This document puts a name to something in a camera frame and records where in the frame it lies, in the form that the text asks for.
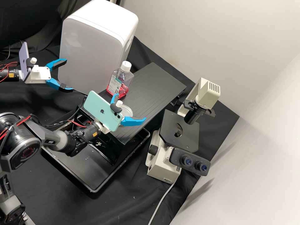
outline microscope base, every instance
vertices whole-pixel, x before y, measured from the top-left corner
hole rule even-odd
[[[167,146],[159,136],[159,131],[154,131],[150,145],[158,146],[155,155],[147,154],[146,166],[147,175],[163,182],[172,184],[179,177],[181,168],[169,162],[173,147]]]

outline smartphone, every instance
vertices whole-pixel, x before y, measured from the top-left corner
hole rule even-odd
[[[121,113],[115,113],[110,103],[94,91],[89,92],[83,107],[111,131],[116,131],[123,119]]]

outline black platform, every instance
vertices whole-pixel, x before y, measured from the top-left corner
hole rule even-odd
[[[146,65],[134,73],[129,92],[121,99],[132,109],[134,117],[147,117],[146,121],[140,126],[119,127],[111,134],[126,144],[185,88],[184,84],[155,63]],[[100,95],[108,102],[112,98],[106,91]]]

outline black plate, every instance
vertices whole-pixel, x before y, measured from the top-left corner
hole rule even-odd
[[[199,149],[199,123],[187,124],[184,117],[167,109],[163,115],[159,135],[167,145],[192,153]]]
[[[61,130],[72,129],[71,123],[61,128]],[[126,145],[118,145],[107,135],[101,134],[93,144],[85,147],[74,157],[44,146],[42,149],[89,191],[96,193],[149,137],[150,133],[143,128]]]

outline inverted microscope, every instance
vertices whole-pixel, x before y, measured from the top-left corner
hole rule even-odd
[[[160,129],[153,132],[146,158],[147,175],[173,184],[186,169],[206,176],[210,162],[196,154],[202,115],[215,117],[212,109],[220,97],[220,86],[200,78],[177,113],[165,110]]]

